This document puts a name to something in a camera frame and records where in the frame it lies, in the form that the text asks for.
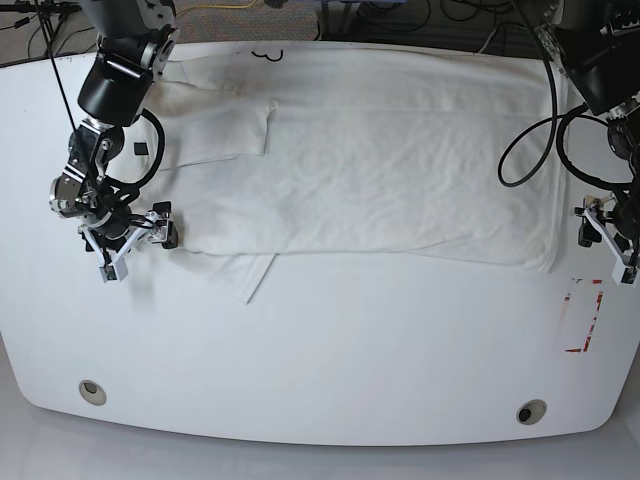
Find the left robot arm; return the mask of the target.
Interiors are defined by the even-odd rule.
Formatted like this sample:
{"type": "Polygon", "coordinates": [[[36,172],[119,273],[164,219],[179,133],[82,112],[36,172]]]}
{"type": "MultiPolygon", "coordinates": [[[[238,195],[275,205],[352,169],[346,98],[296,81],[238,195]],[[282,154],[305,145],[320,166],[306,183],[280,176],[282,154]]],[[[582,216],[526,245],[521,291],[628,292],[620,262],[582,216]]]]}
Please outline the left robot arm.
{"type": "Polygon", "coordinates": [[[555,152],[565,169],[583,183],[607,191],[614,201],[587,197],[575,213],[578,243],[606,242],[617,261],[617,282],[639,277],[639,4],[636,1],[516,1],[513,9],[531,36],[547,72],[558,69],[582,98],[560,113],[555,78],[549,138],[544,157],[555,152]],[[565,136],[576,119],[604,125],[613,154],[627,163],[631,178],[606,181],[580,170],[569,159],[565,136]]]}

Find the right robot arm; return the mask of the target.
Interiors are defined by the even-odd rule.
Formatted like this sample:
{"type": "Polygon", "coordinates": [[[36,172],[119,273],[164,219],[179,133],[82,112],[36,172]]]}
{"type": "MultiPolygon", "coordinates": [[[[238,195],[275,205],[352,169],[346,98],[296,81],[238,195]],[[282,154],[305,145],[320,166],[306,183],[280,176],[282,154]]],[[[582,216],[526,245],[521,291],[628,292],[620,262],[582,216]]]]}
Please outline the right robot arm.
{"type": "Polygon", "coordinates": [[[164,155],[165,131],[143,103],[179,36],[177,12],[171,1],[83,1],[80,7],[98,33],[97,53],[78,96],[87,116],[72,126],[69,158],[52,182],[49,206],[80,220],[79,234],[97,255],[103,280],[121,281],[128,274],[125,256],[139,241],[165,249],[179,243],[170,202],[145,214],[130,208],[164,155]],[[124,147],[124,130],[139,119],[157,134],[154,160],[135,182],[112,178],[107,168],[124,147]]]}

